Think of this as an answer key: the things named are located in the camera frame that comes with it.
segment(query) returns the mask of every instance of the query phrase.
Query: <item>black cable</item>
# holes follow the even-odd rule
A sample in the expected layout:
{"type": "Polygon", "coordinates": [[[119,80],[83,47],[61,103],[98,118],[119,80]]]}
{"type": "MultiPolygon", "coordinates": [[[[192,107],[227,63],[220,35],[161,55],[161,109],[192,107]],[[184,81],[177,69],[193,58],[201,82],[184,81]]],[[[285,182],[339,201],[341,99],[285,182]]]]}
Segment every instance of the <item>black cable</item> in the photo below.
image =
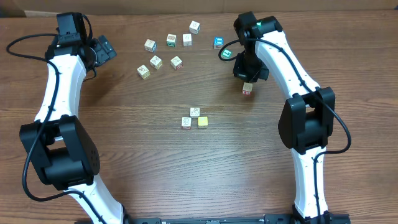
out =
{"type": "Polygon", "coordinates": [[[85,80],[83,80],[83,82],[87,81],[87,80],[91,80],[95,77],[97,77],[97,70],[95,68],[93,68],[93,72],[94,72],[94,76],[90,77],[90,78],[86,78],[85,80]]]}
{"type": "Polygon", "coordinates": [[[90,41],[92,40],[92,38],[93,38],[93,30],[91,29],[91,24],[90,24],[90,21],[88,20],[88,18],[87,18],[87,16],[86,15],[84,15],[84,14],[82,14],[81,16],[83,16],[83,18],[85,18],[85,20],[87,21],[87,23],[88,23],[88,28],[89,28],[89,33],[88,33],[88,37],[87,37],[87,44],[89,44],[90,43],[90,41]]]}
{"type": "Polygon", "coordinates": [[[103,220],[102,216],[99,215],[99,213],[95,210],[93,204],[88,200],[86,195],[84,193],[82,193],[82,192],[79,192],[77,190],[70,190],[70,191],[67,191],[67,192],[62,192],[62,193],[57,194],[57,195],[53,195],[53,196],[49,196],[49,197],[45,197],[45,198],[39,198],[39,197],[36,197],[36,196],[32,195],[31,192],[29,191],[28,187],[27,187],[27,171],[28,171],[28,168],[29,168],[30,159],[31,159],[31,157],[33,155],[33,151],[34,151],[34,149],[35,149],[35,147],[36,147],[36,145],[37,145],[37,143],[39,141],[39,138],[43,134],[44,127],[45,127],[46,123],[49,121],[49,119],[51,117],[51,114],[52,114],[52,111],[54,109],[55,99],[57,98],[57,93],[58,93],[58,88],[59,88],[59,82],[60,82],[60,77],[59,76],[60,76],[60,73],[58,71],[57,66],[55,66],[54,63],[52,63],[51,61],[46,60],[45,58],[41,58],[41,57],[36,57],[36,56],[31,56],[31,55],[24,55],[24,54],[17,54],[15,52],[11,52],[10,48],[14,44],[16,44],[16,43],[18,43],[18,42],[20,42],[22,40],[29,39],[29,38],[32,38],[32,37],[45,37],[45,36],[58,36],[58,34],[33,34],[33,35],[27,35],[25,37],[21,37],[21,38],[18,38],[16,40],[12,41],[6,47],[7,53],[9,53],[11,55],[14,55],[16,57],[22,57],[22,58],[28,58],[28,59],[34,59],[34,60],[40,60],[40,61],[43,61],[43,62],[47,62],[48,64],[53,66],[53,68],[55,70],[55,88],[54,88],[54,93],[52,95],[51,103],[50,103],[50,106],[49,106],[49,112],[47,112],[47,115],[44,118],[44,120],[43,120],[43,122],[42,122],[42,124],[41,124],[41,126],[39,128],[39,131],[37,132],[37,135],[36,135],[36,137],[35,137],[35,139],[33,141],[32,147],[30,148],[30,151],[29,151],[29,153],[28,153],[28,155],[26,157],[25,164],[24,164],[24,171],[22,173],[22,187],[24,189],[25,194],[29,198],[31,198],[32,200],[38,201],[38,202],[46,202],[46,201],[49,201],[49,200],[53,200],[53,199],[62,197],[64,195],[77,194],[77,195],[79,195],[80,198],[83,198],[83,200],[87,203],[87,205],[92,209],[93,213],[97,216],[98,220],[100,222],[103,222],[104,224],[106,224],[106,222],[103,220]]]}
{"type": "MultiPolygon", "coordinates": [[[[309,93],[311,93],[311,94],[315,97],[315,99],[316,99],[317,101],[319,101],[326,109],[328,109],[328,110],[333,114],[333,116],[334,116],[334,117],[337,119],[337,121],[341,124],[341,127],[343,127],[344,132],[345,132],[346,135],[347,135],[347,145],[346,145],[346,147],[345,147],[344,149],[342,149],[342,150],[337,150],[337,151],[325,151],[325,152],[320,152],[320,153],[318,153],[318,154],[313,158],[313,174],[314,174],[314,188],[315,188],[315,195],[314,195],[314,196],[315,196],[315,199],[317,200],[318,216],[320,216],[320,215],[321,215],[321,214],[320,214],[321,211],[320,211],[320,205],[319,205],[318,181],[317,181],[317,162],[318,162],[318,158],[319,158],[320,156],[322,156],[322,155],[325,155],[325,154],[341,154],[341,153],[346,152],[346,151],[349,149],[349,147],[351,146],[351,134],[349,133],[349,130],[348,130],[348,128],[347,128],[347,125],[345,125],[344,121],[336,114],[336,112],[335,112],[334,110],[332,110],[325,102],[323,102],[323,100],[322,100],[317,94],[315,94],[315,92],[313,92],[313,91],[307,86],[307,84],[305,83],[305,81],[304,81],[304,80],[302,79],[302,77],[300,76],[300,73],[299,73],[299,71],[297,70],[297,67],[296,67],[295,64],[293,63],[293,60],[290,58],[290,56],[288,55],[288,53],[286,53],[286,51],[285,51],[282,47],[279,47],[278,45],[276,45],[276,44],[274,44],[274,43],[272,43],[272,42],[269,42],[269,41],[267,41],[267,40],[262,40],[262,39],[247,38],[246,40],[248,40],[248,41],[253,41],[253,42],[258,41],[258,42],[262,42],[262,43],[268,44],[268,45],[270,45],[270,46],[275,47],[277,50],[279,50],[279,52],[281,52],[283,55],[285,55],[286,59],[289,61],[289,63],[291,64],[291,66],[292,66],[292,68],[293,68],[293,70],[294,70],[294,72],[296,73],[296,76],[297,76],[298,80],[300,81],[300,83],[304,86],[304,88],[305,88],[309,93]]],[[[229,45],[231,45],[231,44],[237,43],[237,42],[239,42],[239,40],[234,40],[234,41],[232,41],[232,42],[226,44],[225,47],[226,47],[226,46],[229,46],[229,45]]],[[[221,48],[221,49],[220,49],[220,52],[218,52],[218,56],[219,56],[219,57],[220,57],[220,55],[221,55],[221,51],[222,51],[225,47],[221,48]]]]}

